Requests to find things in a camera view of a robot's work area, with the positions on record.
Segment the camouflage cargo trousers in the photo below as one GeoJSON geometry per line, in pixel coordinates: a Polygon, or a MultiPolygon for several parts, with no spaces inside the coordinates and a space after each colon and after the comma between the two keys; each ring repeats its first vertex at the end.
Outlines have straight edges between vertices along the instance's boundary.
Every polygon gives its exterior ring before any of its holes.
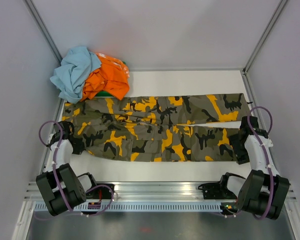
{"type": "Polygon", "coordinates": [[[127,162],[231,162],[230,136],[250,111],[243,93],[101,97],[65,103],[80,152],[127,162]]]}

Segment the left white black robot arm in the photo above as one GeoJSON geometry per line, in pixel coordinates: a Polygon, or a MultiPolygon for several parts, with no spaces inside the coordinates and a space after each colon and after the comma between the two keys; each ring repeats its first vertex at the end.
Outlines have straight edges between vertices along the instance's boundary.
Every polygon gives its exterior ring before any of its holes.
{"type": "Polygon", "coordinates": [[[47,121],[53,123],[55,133],[44,145],[52,153],[51,166],[36,177],[36,185],[52,216],[58,216],[95,198],[99,186],[89,172],[77,176],[70,165],[72,155],[80,155],[85,147],[81,139],[74,136],[74,124],[69,121],[47,121]]]}

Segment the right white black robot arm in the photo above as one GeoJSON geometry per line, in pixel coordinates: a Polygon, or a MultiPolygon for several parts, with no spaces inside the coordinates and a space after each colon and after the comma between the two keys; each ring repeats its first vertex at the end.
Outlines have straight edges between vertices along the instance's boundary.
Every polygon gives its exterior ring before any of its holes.
{"type": "Polygon", "coordinates": [[[276,220],[283,208],[290,182],[280,176],[274,166],[270,155],[273,143],[268,131],[259,127],[257,117],[244,116],[239,132],[229,140],[237,159],[249,163],[251,171],[235,195],[235,206],[225,207],[224,215],[235,217],[240,212],[247,212],[257,220],[276,220]]]}

